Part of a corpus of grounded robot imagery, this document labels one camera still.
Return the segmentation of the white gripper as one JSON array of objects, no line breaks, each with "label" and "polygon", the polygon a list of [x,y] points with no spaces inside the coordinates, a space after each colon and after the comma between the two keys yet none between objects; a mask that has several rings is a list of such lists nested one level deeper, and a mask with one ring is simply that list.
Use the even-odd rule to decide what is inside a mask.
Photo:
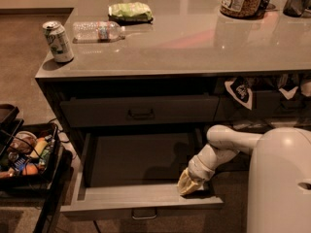
[{"label": "white gripper", "polygon": [[177,183],[181,195],[189,195],[201,188],[215,174],[216,168],[225,163],[225,151],[206,145],[189,162]]}]

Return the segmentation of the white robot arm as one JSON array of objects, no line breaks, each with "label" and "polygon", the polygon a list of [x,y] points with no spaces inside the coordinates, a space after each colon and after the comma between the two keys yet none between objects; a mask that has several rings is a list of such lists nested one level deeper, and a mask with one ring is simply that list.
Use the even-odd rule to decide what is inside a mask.
[{"label": "white robot arm", "polygon": [[311,233],[311,132],[280,127],[263,134],[224,125],[207,131],[208,143],[189,161],[178,180],[188,195],[238,153],[251,156],[247,233]]}]

